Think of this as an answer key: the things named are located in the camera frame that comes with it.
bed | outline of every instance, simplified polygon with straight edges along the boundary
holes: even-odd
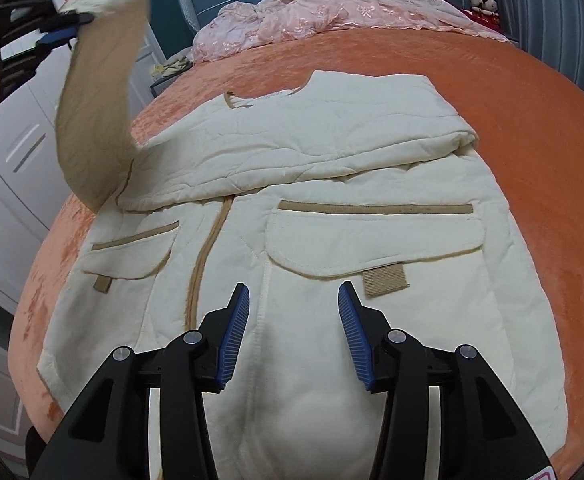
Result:
[[[425,75],[480,135],[478,152],[510,202],[554,313],[565,362],[568,435],[551,460],[559,478],[570,478],[584,463],[584,92],[493,39],[432,30],[334,30],[198,63],[137,117],[132,134],[145,142],[226,91],[251,98],[296,88],[316,69]],[[36,366],[92,219],[74,196],[63,206],[32,266],[12,327],[9,368],[45,440],[62,411]]]

white jacket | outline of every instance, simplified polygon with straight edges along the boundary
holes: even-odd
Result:
[[[89,25],[94,38],[104,22]],[[424,345],[476,346],[547,453],[564,444],[549,303],[476,133],[426,77],[316,71],[297,91],[220,95],[142,148],[120,128],[107,148],[100,129],[97,153],[72,95],[85,84],[77,58],[112,50],[100,37],[79,37],[59,111],[74,126],[57,130],[59,158],[72,146],[81,162],[63,165],[68,181],[96,207],[112,182],[90,165],[133,162],[98,211],[44,341],[39,371],[63,410],[115,347],[165,346],[243,282],[251,310],[234,377],[204,398],[219,478],[366,478],[385,395],[368,394],[351,362],[337,309],[350,280],[363,304]],[[104,96],[94,94],[98,116]],[[374,270],[392,264],[406,283]],[[155,431],[155,410],[151,419]]]

pocket flap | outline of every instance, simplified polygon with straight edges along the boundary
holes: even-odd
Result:
[[[345,276],[395,263],[474,250],[485,229],[471,214],[323,214],[277,209],[268,255],[306,276]]]
[[[83,257],[80,268],[88,274],[140,280],[153,274],[169,256],[179,223],[151,229],[110,242],[97,243]]]

orange bedspread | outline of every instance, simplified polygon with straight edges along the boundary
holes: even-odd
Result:
[[[224,91],[256,97],[294,88],[315,69],[424,74],[480,135],[478,152],[510,202],[556,319],[569,420],[552,464],[566,480],[584,461],[584,93],[510,44],[428,30],[344,30],[198,65],[143,111],[132,132],[143,142]],[[62,413],[36,364],[91,221],[76,198],[63,206],[12,328],[9,369],[46,439]]]

ribbed blue pad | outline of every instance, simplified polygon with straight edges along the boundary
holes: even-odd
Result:
[[[223,336],[223,342],[218,350],[218,367],[216,368],[214,380],[216,380],[220,389],[224,389],[227,382],[232,379],[248,316],[249,290],[246,286],[243,286]]]
[[[341,285],[339,288],[339,314],[357,377],[365,384],[365,389],[370,391],[375,382],[374,370],[372,369],[372,348],[363,332],[357,311],[345,285]]]

